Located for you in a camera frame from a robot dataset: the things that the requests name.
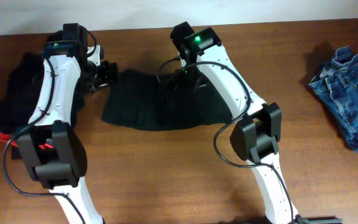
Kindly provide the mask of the black trousers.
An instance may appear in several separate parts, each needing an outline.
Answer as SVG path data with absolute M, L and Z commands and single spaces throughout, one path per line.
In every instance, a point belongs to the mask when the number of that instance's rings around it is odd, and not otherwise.
M 111 87 L 101 119 L 143 131 L 227 124 L 232 114 L 215 87 L 196 89 L 181 75 L 168 83 L 137 70 L 125 70 Z

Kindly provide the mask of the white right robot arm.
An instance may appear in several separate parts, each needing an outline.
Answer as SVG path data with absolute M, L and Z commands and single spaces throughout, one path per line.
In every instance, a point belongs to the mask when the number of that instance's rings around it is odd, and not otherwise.
M 183 22 L 173 28 L 170 38 L 178 50 L 181 69 L 204 75 L 232 114 L 230 124 L 234 129 L 229 140 L 245 163 L 229 165 L 252 170 L 270 223 L 296 223 L 298 210 L 291 201 L 280 168 L 280 107 L 276 103 L 267 104 L 246 83 L 212 28 L 195 32 L 189 23 Z

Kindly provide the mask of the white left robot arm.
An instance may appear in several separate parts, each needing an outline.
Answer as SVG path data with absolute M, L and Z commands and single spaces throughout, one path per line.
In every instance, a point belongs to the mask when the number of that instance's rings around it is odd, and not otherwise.
M 119 77 L 117 64 L 104 59 L 99 44 L 88 45 L 89 37 L 85 27 L 71 23 L 45 42 L 38 102 L 13 137 L 30 178 L 44 188 L 35 196 L 56 198 L 70 223 L 104 223 L 86 186 L 86 150 L 72 126 L 74 97 L 93 95 Z

